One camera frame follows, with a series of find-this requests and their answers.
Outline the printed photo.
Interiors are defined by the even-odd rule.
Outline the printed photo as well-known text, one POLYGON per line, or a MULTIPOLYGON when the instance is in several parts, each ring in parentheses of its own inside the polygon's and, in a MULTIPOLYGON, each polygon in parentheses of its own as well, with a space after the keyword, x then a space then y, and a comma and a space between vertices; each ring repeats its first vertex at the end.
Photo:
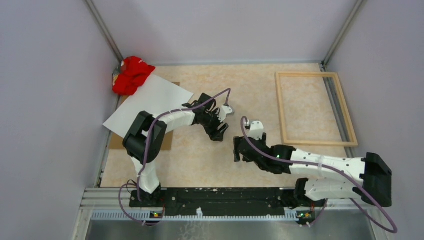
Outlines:
POLYGON ((140 112, 160 115, 180 109, 193 95, 192 92, 151 74, 146 82, 103 123, 103 126, 124 138, 140 112))

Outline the wooden picture frame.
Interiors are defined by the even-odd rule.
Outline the wooden picture frame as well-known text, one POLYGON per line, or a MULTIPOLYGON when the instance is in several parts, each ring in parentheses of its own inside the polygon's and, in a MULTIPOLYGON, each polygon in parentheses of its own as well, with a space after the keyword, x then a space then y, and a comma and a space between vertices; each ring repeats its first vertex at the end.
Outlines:
POLYGON ((347 106, 345 95, 339 76, 336 72, 299 72, 299 71, 277 71, 274 74, 276 97, 278 103, 280 134, 282 142, 286 145, 295 146, 324 146, 324 147, 357 147, 359 145, 355 133, 353 122, 347 106), (287 135, 285 107, 281 87, 281 77, 289 78, 331 78, 333 79, 336 91, 336 98, 340 104, 342 118, 347 127, 347 136, 349 141, 313 141, 313 140, 290 140, 287 135))

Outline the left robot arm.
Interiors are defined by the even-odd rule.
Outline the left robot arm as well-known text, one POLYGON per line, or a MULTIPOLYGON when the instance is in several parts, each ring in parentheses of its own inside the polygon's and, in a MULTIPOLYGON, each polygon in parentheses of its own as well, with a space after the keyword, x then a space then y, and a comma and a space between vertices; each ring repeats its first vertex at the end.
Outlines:
POLYGON ((217 106, 216 98, 205 93, 192 103, 184 103, 177 109, 159 115, 141 111, 122 142, 137 173, 135 199, 149 207, 160 202, 161 194, 157 189, 161 184, 154 161, 167 133, 182 127, 200 125, 211 141, 221 142, 229 128, 225 119, 234 112, 227 102, 217 106))

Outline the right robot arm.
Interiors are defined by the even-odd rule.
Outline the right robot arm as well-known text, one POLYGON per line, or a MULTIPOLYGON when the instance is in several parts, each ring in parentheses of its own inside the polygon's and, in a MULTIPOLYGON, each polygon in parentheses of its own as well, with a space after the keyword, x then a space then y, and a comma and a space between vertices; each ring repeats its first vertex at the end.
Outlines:
POLYGON ((361 199, 369 205, 392 206, 392 170, 376 153, 365 157, 332 157, 303 151, 289 145, 266 145, 260 140, 236 136, 235 162, 255 163, 274 175, 300 175, 293 192, 299 206, 323 199, 361 199))

